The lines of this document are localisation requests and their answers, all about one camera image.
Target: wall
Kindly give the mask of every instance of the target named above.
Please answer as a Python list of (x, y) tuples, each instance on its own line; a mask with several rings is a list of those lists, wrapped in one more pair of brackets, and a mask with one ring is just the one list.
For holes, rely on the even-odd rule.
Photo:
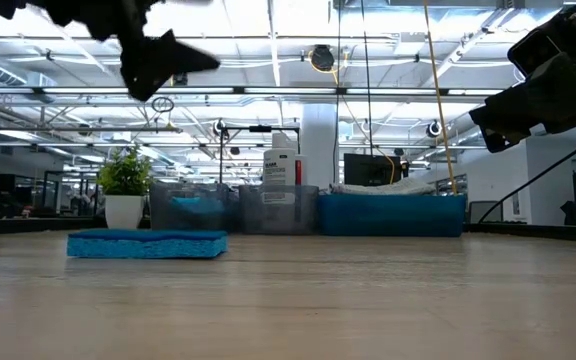
[[(576, 131), (571, 134), (532, 137), (526, 140), (526, 146), (528, 175), (532, 178), (576, 149)], [(566, 201), (574, 201), (573, 160), (576, 160), (576, 156), (531, 187), (534, 225), (564, 224), (565, 215), (559, 208)]]
[[(453, 167), (455, 176), (468, 177), (468, 201), (498, 201), (528, 181), (526, 146), (517, 145), (504, 152), (465, 151)], [(432, 165), (425, 172), (413, 172), (413, 177), (424, 182), (449, 178), (445, 164)], [(519, 194), (520, 215), (513, 214), (512, 199), (504, 202), (505, 221), (531, 222), (530, 189)]]

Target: blue container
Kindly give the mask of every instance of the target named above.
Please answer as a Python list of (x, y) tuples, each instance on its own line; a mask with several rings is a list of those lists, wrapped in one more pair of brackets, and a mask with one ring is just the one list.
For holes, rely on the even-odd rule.
[(329, 236), (459, 237), (464, 196), (324, 195), (321, 232)]

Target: sponge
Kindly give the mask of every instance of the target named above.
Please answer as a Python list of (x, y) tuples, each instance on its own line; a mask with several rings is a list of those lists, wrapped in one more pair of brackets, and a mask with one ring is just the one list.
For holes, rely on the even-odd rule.
[(82, 258), (214, 258), (228, 251), (223, 231), (92, 230), (68, 236), (68, 256)]

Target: monitor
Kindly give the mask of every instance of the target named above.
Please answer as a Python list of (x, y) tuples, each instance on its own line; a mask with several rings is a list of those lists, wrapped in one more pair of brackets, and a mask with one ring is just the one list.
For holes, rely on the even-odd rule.
[[(394, 182), (401, 180), (401, 160), (391, 156), (395, 163)], [(344, 183), (347, 185), (380, 186), (390, 184), (392, 164), (385, 156), (344, 154)]]

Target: white column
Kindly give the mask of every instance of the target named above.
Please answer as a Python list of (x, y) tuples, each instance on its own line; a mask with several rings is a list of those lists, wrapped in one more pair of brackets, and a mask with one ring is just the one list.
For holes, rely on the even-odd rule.
[(338, 181), (339, 146), (336, 145), (337, 106), (304, 104), (301, 117), (301, 154), (307, 157), (307, 185), (328, 188)]

